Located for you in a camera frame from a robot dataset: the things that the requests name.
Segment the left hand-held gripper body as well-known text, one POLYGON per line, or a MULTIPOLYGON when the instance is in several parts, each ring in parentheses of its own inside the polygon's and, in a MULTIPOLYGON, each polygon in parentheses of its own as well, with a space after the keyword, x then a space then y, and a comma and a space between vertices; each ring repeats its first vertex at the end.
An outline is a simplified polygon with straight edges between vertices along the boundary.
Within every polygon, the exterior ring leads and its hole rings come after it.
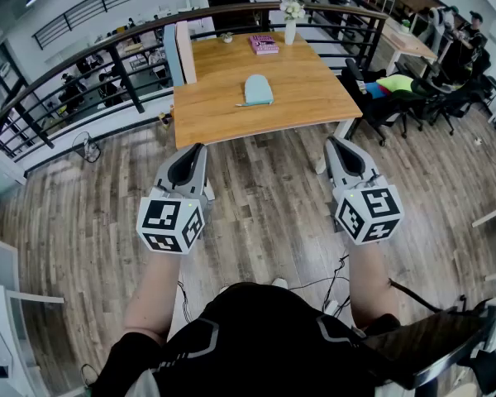
POLYGON ((181 194, 161 186, 140 201, 136 232, 153 252, 190 253, 204 229, 214 192, 206 185, 200 194, 181 194))

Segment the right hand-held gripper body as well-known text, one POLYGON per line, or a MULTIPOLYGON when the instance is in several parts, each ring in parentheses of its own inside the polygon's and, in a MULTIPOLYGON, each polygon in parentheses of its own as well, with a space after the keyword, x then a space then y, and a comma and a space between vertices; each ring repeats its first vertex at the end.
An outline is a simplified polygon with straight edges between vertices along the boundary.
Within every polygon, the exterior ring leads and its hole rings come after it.
POLYGON ((356 245, 389 239, 404 217, 396 186, 382 175, 335 187, 332 194, 336 230, 346 232, 356 245))

